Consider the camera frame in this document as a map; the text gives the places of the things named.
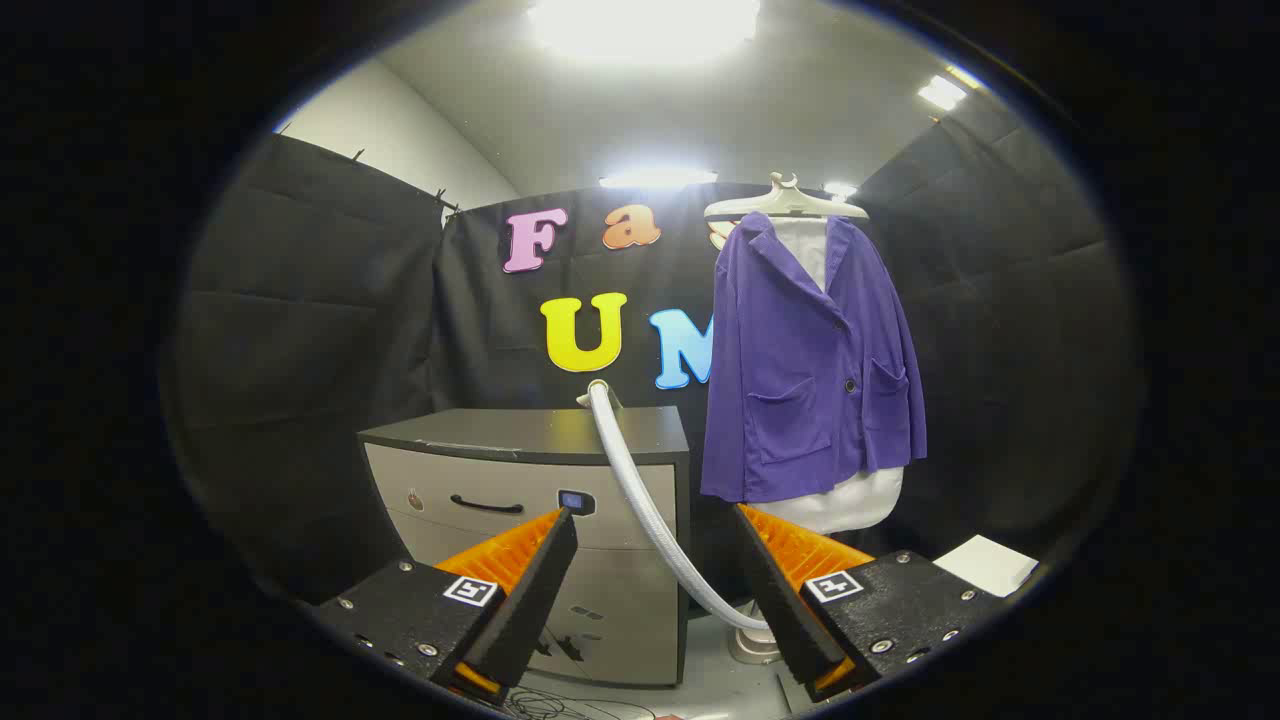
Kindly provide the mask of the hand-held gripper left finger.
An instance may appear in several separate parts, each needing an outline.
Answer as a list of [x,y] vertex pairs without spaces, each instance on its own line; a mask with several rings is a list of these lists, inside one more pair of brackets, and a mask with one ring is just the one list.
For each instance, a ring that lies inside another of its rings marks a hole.
[[558,509],[440,562],[394,561],[317,603],[315,623],[397,676],[502,706],[577,548],[573,514]]

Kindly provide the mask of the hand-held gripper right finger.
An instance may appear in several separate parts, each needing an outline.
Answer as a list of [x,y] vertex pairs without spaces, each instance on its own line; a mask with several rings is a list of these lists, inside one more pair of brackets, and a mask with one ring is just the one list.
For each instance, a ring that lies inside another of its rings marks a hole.
[[813,701],[899,675],[988,626],[1005,600],[911,551],[881,557],[745,503],[742,571]]

